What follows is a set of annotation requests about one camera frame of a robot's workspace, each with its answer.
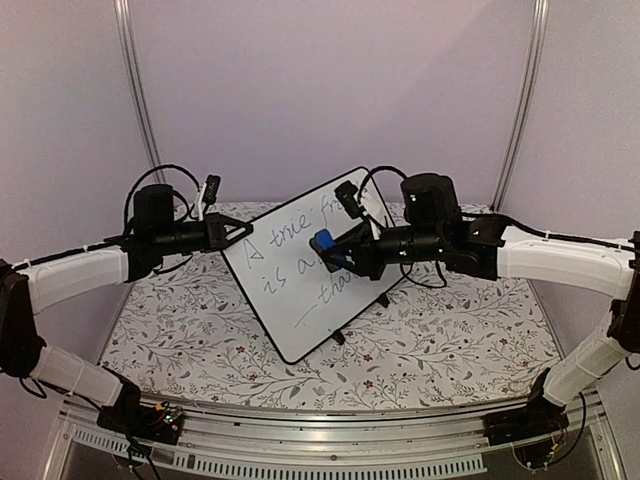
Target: whiteboard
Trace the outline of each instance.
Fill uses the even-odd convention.
[[[359,187],[367,172],[359,167],[257,217],[253,233],[222,253],[286,363],[300,361],[400,280],[397,268],[375,282],[346,270],[330,273],[309,245],[323,228],[337,238],[362,221],[347,215],[334,189],[346,180]],[[366,190],[384,204],[373,181]],[[386,207],[380,217],[393,225]]]

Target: floral tablecloth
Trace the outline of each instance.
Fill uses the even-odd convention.
[[[217,208],[248,220],[276,205]],[[399,216],[400,205],[391,211]],[[197,254],[136,283],[101,362],[151,393],[270,408],[385,410],[526,395],[559,360],[527,282],[444,273],[442,290],[401,282],[388,308],[374,305],[343,330],[344,345],[329,340],[290,366],[222,257]],[[414,267],[412,277],[439,282],[432,264]]]

